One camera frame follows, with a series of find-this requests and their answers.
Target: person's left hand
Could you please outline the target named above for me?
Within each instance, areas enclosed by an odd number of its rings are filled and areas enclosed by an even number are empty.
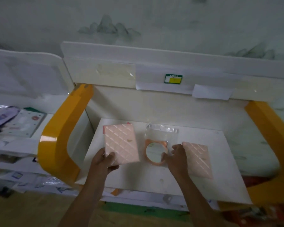
[[[104,183],[107,175],[119,168],[119,166],[110,166],[114,160],[115,153],[110,153],[109,156],[105,157],[105,148],[101,148],[94,156],[91,161],[91,166],[86,178],[83,189],[90,190],[91,193],[95,193],[95,196],[100,200],[103,190]]]

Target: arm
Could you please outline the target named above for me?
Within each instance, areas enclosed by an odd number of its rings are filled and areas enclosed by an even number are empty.
[[[79,195],[72,202],[61,219],[58,227],[87,227],[91,215],[97,206],[107,175],[119,166],[111,166],[114,153],[104,156],[105,149],[100,149],[91,161],[86,182]]]
[[[170,172],[179,184],[185,198],[193,225],[196,227],[225,226],[224,220],[209,206],[188,175],[187,157],[182,145],[172,146],[172,156],[162,154]]]

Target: yellow bracket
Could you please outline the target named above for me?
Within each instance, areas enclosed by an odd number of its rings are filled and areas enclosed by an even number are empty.
[[[284,203],[284,122],[265,102],[252,101],[245,107],[280,163],[280,172],[272,180],[247,188],[255,206]],[[246,204],[219,202],[221,211],[250,207]]]
[[[38,146],[41,167],[73,187],[80,169],[67,153],[68,138],[93,94],[91,84],[76,85],[44,128]]]

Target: pink notebook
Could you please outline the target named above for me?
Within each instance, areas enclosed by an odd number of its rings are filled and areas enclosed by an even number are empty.
[[[183,142],[182,145],[187,156],[188,173],[192,176],[212,179],[207,146],[187,142]]]
[[[105,155],[115,152],[112,166],[139,162],[139,152],[133,125],[118,124],[104,126]]]

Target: forearm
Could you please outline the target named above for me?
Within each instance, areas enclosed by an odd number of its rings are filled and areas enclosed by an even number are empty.
[[[225,226],[223,219],[212,210],[189,175],[177,177],[176,180],[184,195],[195,227]]]
[[[92,188],[84,187],[64,214],[58,227],[87,227],[98,201]]]

